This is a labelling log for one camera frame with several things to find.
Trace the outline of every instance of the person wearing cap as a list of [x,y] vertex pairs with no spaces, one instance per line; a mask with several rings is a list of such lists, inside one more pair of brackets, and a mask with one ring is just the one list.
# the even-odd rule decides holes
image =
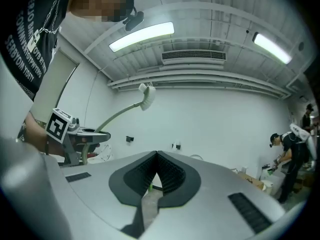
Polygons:
[[[305,114],[303,115],[302,119],[301,119],[301,124],[300,124],[300,127],[303,129],[303,130],[306,130],[308,133],[311,132],[311,130],[313,130],[317,125],[316,124],[311,124],[311,119],[310,119],[310,114],[312,113],[312,111],[314,111],[313,107],[312,107],[312,104],[308,104],[306,106],[306,109],[305,109]],[[303,167],[304,168],[308,168],[309,167],[309,157],[310,157],[310,154],[309,152],[305,152],[305,156],[304,156],[304,164],[303,164]]]
[[298,171],[304,162],[307,147],[306,144],[301,143],[301,139],[292,132],[287,132],[282,135],[274,133],[270,137],[270,142],[270,147],[283,146],[281,157],[274,161],[276,166],[284,161],[291,160],[282,186],[281,196],[278,199],[280,203],[284,203],[294,187]]
[[[127,19],[128,23],[134,18],[131,12],[136,12],[134,0],[11,0],[9,4],[8,0],[1,0],[0,4],[5,19],[0,34],[0,60],[4,61],[26,98],[32,101],[53,60],[60,25],[67,13],[98,22]],[[12,109],[25,110],[25,102],[12,104]],[[17,137],[44,152],[46,132],[28,110]],[[62,146],[54,141],[49,143],[49,151],[55,155],[64,153]]]

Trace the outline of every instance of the black t-shirt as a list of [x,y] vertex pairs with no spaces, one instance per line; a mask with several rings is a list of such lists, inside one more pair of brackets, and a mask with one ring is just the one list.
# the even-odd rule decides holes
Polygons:
[[304,114],[301,120],[301,128],[306,130],[308,133],[311,132],[309,129],[305,129],[305,127],[309,127],[311,125],[310,116]]
[[[1,0],[2,24],[0,51],[15,80],[34,100],[52,59],[53,48],[59,31],[55,34],[42,32],[36,47],[29,51],[27,44],[36,30],[40,30],[55,0]],[[58,28],[66,16],[69,0],[60,0],[53,8],[45,25],[48,30]]]
[[283,135],[280,135],[280,139],[283,146],[283,151],[286,152],[289,149],[292,151],[292,156],[294,157],[296,155],[296,143],[300,142],[301,139],[298,138],[294,133],[289,133],[285,137]]

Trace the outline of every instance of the fluorescent light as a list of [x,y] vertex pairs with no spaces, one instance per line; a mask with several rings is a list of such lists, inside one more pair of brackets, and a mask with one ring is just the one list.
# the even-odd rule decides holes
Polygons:
[[266,49],[269,53],[272,53],[285,64],[288,64],[292,60],[292,57],[290,57],[289,54],[282,50],[277,44],[275,44],[262,34],[259,34],[258,32],[254,34],[252,41],[256,45],[262,47],[263,49]]
[[172,22],[161,23],[128,34],[110,44],[109,47],[115,53],[121,50],[122,48],[133,45],[137,42],[163,35],[173,34],[174,32],[175,29],[174,24]]

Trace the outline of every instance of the cable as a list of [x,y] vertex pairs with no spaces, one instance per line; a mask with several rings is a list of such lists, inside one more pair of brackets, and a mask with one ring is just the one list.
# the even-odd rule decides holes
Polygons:
[[92,90],[93,90],[93,88],[94,88],[94,85],[95,85],[96,79],[97,79],[97,77],[98,77],[98,74],[99,74],[103,69],[100,69],[100,70],[96,73],[95,78],[94,78],[93,83],[92,83],[92,87],[91,87],[90,94],[89,94],[88,101],[87,101],[87,103],[86,103],[86,108],[85,108],[84,124],[83,124],[84,127],[86,126],[87,111],[88,111],[88,106],[89,106],[89,100],[90,100],[90,97],[91,97],[91,93],[92,93]]

